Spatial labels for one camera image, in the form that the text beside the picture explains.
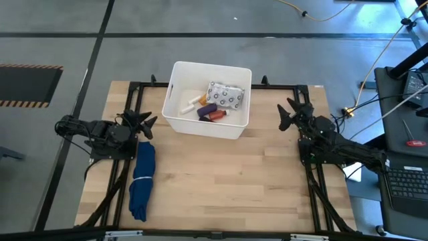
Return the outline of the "black power adapter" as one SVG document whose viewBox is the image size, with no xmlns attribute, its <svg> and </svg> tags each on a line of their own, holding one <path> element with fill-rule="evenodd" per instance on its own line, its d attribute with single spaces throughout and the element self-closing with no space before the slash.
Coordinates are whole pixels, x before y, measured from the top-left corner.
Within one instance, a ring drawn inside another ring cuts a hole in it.
<svg viewBox="0 0 428 241">
<path fill-rule="evenodd" d="M 420 72 L 409 72 L 403 87 L 403 100 L 409 98 L 412 94 L 421 90 L 426 85 L 425 79 Z M 411 108 L 421 108 L 423 106 L 424 96 L 420 92 L 406 101 L 406 105 Z"/>
</svg>

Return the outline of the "white perforated plastic basket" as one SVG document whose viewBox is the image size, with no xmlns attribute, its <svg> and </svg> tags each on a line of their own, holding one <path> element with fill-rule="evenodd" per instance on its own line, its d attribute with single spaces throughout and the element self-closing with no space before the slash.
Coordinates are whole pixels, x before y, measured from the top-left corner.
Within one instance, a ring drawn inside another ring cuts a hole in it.
<svg viewBox="0 0 428 241">
<path fill-rule="evenodd" d="M 162 115 L 178 133 L 238 139 L 249 123 L 251 77 L 251 70 L 247 68 L 178 61 L 173 66 Z M 231 109 L 230 115 L 214 120 L 215 123 L 199 121 L 197 109 L 201 105 L 198 102 L 194 110 L 180 114 L 181 109 L 190 105 L 190 99 L 207 93 L 210 82 L 243 88 L 241 106 Z"/>
</svg>

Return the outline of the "black stand pole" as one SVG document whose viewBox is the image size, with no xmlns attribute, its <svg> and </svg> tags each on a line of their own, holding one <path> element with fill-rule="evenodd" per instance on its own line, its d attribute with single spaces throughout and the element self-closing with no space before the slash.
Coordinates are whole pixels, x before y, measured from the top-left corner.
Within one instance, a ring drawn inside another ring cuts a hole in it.
<svg viewBox="0 0 428 241">
<path fill-rule="evenodd" d="M 389 70 L 389 75 L 392 78 L 399 78 L 426 57 L 428 57 L 428 42 L 413 52 L 409 57 L 405 58 L 401 63 Z"/>
</svg>

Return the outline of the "black cart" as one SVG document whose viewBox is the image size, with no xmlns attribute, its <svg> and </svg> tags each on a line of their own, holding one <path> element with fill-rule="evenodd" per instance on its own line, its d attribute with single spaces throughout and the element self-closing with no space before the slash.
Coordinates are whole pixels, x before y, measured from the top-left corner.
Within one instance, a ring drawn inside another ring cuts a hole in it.
<svg viewBox="0 0 428 241">
<path fill-rule="evenodd" d="M 385 68 L 377 68 L 374 71 L 377 83 L 377 92 L 381 98 L 379 101 L 381 114 L 384 115 L 393 107 L 396 107 L 403 93 L 403 81 L 390 78 Z M 425 147 L 408 147 L 408 136 L 402 120 L 408 124 L 415 139 L 425 141 Z M 407 106 L 398 106 L 391 114 L 383 119 L 385 141 L 387 149 L 396 153 L 428 157 L 428 117 L 416 115 L 416 110 Z"/>
</svg>

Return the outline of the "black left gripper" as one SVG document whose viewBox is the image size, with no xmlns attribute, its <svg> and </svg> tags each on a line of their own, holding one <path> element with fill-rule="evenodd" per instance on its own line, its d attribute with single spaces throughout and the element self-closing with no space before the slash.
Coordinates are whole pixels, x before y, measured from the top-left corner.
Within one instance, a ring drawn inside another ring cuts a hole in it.
<svg viewBox="0 0 428 241">
<path fill-rule="evenodd" d="M 154 116 L 146 120 L 152 113 L 144 112 L 142 114 L 128 110 L 128 114 L 117 114 L 114 118 L 113 125 L 109 127 L 109 137 L 117 145 L 123 144 L 142 131 L 144 136 L 151 140 L 153 138 L 152 128 L 158 118 Z"/>
</svg>

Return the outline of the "black crossbar with silver brackets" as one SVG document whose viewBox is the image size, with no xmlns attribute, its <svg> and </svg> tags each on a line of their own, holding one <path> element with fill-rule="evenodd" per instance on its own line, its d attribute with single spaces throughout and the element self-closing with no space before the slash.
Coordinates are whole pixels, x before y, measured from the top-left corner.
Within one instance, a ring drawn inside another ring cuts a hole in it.
<svg viewBox="0 0 428 241">
<path fill-rule="evenodd" d="M 194 230 L 116 230 L 113 226 L 77 227 L 59 230 L 42 230 L 0 234 L 0 241 L 89 241 L 101 238 L 143 236 L 173 236 L 225 240 L 228 238 L 279 239 L 282 241 L 420 241 L 403 238 L 369 236 L 359 232 L 236 232 Z"/>
</svg>

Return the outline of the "blue folded cloth bundle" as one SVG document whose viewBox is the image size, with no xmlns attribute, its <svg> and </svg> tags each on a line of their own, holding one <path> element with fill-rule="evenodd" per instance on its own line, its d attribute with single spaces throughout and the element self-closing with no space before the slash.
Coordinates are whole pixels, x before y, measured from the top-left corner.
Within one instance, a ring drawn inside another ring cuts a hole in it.
<svg viewBox="0 0 428 241">
<path fill-rule="evenodd" d="M 154 185 L 155 148 L 150 142 L 139 142 L 136 165 L 129 187 L 129 210 L 135 220 L 147 220 L 147 206 Z"/>
</svg>

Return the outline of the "grey chair leg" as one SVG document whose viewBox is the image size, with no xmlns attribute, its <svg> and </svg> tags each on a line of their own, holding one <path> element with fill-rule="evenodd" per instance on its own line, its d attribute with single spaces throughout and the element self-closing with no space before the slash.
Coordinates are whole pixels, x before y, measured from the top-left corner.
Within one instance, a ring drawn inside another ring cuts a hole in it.
<svg viewBox="0 0 428 241">
<path fill-rule="evenodd" d="M 10 158 L 16 159 L 16 160 L 25 159 L 24 154 L 21 154 L 17 151 L 13 151 L 13 150 L 8 149 L 6 147 L 0 146 L 0 160 L 2 160 L 2 158 L 7 158 L 7 157 L 10 157 Z"/>
</svg>

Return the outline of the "white patterned packet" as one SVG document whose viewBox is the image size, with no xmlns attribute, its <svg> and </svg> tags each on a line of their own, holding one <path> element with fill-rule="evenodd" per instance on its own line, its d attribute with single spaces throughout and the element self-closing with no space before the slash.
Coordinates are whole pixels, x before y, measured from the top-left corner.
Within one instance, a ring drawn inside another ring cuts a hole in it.
<svg viewBox="0 0 428 241">
<path fill-rule="evenodd" d="M 210 82 L 207 89 L 206 101 L 209 104 L 237 110 L 242 103 L 245 90 L 237 86 Z"/>
</svg>

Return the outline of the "black hazard-striped floor mat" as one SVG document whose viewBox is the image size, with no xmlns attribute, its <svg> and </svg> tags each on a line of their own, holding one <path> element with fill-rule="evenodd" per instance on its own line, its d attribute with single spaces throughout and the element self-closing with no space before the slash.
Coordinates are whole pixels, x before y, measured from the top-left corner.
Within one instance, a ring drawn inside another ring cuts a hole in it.
<svg viewBox="0 0 428 241">
<path fill-rule="evenodd" d="M 0 64 L 0 107 L 47 108 L 63 66 Z"/>
</svg>

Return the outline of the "black keyboard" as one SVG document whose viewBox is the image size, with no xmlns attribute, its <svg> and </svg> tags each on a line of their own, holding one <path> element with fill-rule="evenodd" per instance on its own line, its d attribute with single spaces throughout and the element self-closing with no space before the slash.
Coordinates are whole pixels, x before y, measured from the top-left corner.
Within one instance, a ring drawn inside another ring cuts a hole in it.
<svg viewBox="0 0 428 241">
<path fill-rule="evenodd" d="M 428 158 L 388 152 L 379 176 L 385 232 L 428 241 Z"/>
</svg>

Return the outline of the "red bottle with white cap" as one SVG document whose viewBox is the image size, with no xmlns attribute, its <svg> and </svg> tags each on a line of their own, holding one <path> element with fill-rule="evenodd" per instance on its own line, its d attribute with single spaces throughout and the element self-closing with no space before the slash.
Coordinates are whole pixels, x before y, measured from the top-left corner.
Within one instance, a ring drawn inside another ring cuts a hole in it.
<svg viewBox="0 0 428 241">
<path fill-rule="evenodd" d="M 224 116 L 228 116 L 228 115 L 230 115 L 230 111 L 229 110 L 216 110 L 214 112 L 210 112 L 209 113 L 209 119 L 211 121 L 214 121 L 214 120 L 221 119 Z"/>
</svg>

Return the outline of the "purple bandage roll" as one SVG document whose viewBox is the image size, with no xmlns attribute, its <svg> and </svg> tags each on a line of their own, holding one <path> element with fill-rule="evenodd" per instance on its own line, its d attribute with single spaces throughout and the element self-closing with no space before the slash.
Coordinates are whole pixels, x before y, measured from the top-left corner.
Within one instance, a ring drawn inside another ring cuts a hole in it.
<svg viewBox="0 0 428 241">
<path fill-rule="evenodd" d="M 215 112 L 217 110 L 217 105 L 215 103 L 208 104 L 203 106 L 197 110 L 197 114 L 199 117 L 204 117 L 209 113 Z"/>
</svg>

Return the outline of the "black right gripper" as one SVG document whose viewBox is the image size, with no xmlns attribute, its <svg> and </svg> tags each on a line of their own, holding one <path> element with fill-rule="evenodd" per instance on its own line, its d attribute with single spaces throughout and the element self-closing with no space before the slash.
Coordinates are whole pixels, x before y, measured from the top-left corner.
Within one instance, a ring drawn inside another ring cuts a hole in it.
<svg viewBox="0 0 428 241">
<path fill-rule="evenodd" d="M 280 104 L 277 104 L 280 115 L 279 130 L 286 131 L 293 123 L 307 136 L 325 135 L 335 131 L 335 124 L 325 116 L 314 116 L 314 107 L 310 103 L 301 104 L 287 98 L 289 105 L 296 112 L 291 114 Z"/>
</svg>

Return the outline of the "white paper sheet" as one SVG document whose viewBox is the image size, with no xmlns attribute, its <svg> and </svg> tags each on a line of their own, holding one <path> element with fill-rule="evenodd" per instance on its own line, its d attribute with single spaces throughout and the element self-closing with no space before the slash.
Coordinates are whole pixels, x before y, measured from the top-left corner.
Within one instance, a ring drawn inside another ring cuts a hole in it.
<svg viewBox="0 0 428 241">
<path fill-rule="evenodd" d="M 355 163 L 342 169 L 345 172 L 347 180 L 361 182 L 362 164 Z"/>
</svg>

